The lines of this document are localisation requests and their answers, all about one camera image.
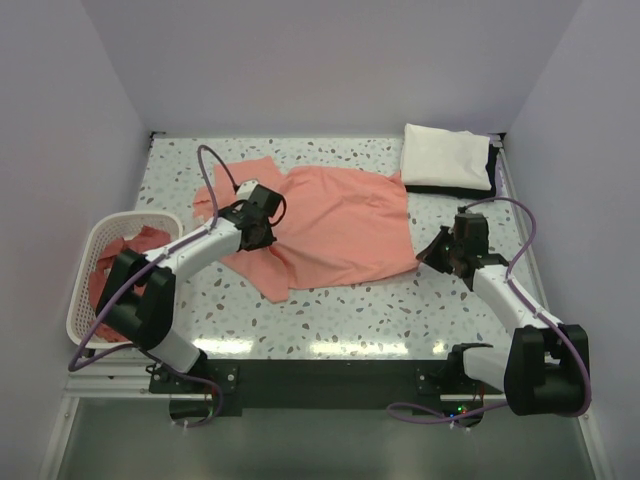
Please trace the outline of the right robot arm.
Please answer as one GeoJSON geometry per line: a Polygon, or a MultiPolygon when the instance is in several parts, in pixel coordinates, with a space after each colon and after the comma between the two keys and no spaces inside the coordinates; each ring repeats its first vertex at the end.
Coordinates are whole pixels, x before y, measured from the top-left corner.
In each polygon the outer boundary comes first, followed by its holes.
{"type": "Polygon", "coordinates": [[[485,343],[454,346],[445,369],[452,390],[466,393],[483,382],[503,392],[519,416],[587,411],[592,387],[586,331],[550,314],[513,276],[510,263],[490,252],[484,215],[459,209],[453,225],[441,227],[417,258],[461,279],[511,339],[508,352],[485,343]]]}

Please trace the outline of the salmon pink t-shirt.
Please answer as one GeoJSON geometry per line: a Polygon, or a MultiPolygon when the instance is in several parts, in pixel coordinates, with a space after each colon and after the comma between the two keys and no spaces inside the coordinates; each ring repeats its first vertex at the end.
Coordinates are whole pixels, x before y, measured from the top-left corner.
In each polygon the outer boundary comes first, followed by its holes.
{"type": "Polygon", "coordinates": [[[270,157],[217,166],[213,174],[213,189],[200,188],[193,200],[198,222],[211,218],[214,203],[235,200],[231,178],[256,179],[285,197],[276,242],[222,260],[272,303],[286,301],[292,289],[377,281],[418,266],[399,175],[328,166],[296,166],[283,173],[270,157]]]}

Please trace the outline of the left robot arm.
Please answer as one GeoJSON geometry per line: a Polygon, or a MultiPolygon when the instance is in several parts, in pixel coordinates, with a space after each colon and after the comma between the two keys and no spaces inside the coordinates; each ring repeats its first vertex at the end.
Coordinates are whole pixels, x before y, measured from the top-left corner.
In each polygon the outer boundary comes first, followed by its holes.
{"type": "Polygon", "coordinates": [[[119,254],[96,308],[97,321],[137,349],[171,367],[173,382],[185,392],[207,380],[206,355],[174,327],[177,288],[205,267],[239,251],[271,246],[273,228],[286,213],[283,195],[247,182],[241,195],[193,232],[145,253],[119,254]]]}

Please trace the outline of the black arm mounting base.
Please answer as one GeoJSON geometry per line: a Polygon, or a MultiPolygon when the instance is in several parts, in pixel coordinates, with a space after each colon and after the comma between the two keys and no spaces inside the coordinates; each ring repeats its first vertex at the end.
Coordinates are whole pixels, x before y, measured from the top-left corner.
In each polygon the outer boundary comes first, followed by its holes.
{"type": "Polygon", "coordinates": [[[405,402],[448,417],[501,401],[491,386],[455,373],[445,360],[208,360],[188,380],[146,367],[149,392],[170,397],[174,419],[239,417],[246,409],[384,410],[405,402]]]}

